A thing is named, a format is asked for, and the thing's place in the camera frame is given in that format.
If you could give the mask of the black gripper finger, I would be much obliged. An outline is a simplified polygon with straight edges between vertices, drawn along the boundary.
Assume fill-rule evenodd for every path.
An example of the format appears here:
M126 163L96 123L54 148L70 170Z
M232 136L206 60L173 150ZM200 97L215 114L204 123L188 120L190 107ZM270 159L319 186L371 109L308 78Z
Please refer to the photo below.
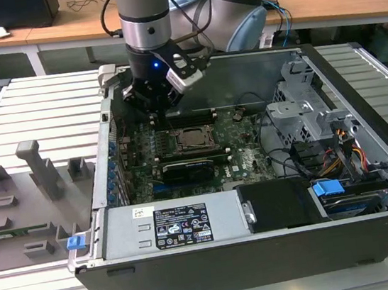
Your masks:
M161 122L166 121L167 112L174 109L183 96L176 89L171 89L166 95L157 97L157 117Z
M152 100L145 93L146 88L139 82L132 82L131 85L123 89L123 101L135 110L148 116L149 124L154 126L156 121L155 112L152 110Z

